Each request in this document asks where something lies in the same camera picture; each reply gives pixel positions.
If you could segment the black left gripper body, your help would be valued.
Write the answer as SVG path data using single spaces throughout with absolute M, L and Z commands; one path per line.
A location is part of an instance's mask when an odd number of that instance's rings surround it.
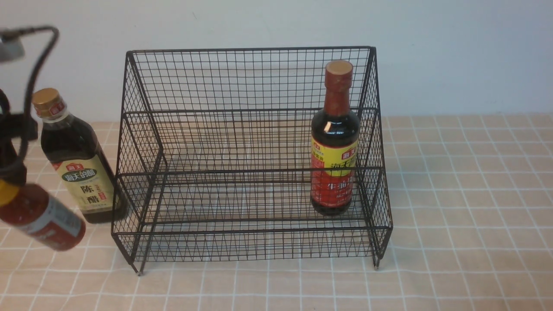
M 29 114 L 12 114 L 8 97 L 0 91 L 0 168 L 1 179 L 16 186 L 26 184 L 24 164 L 29 141 L 37 140 L 38 125 Z

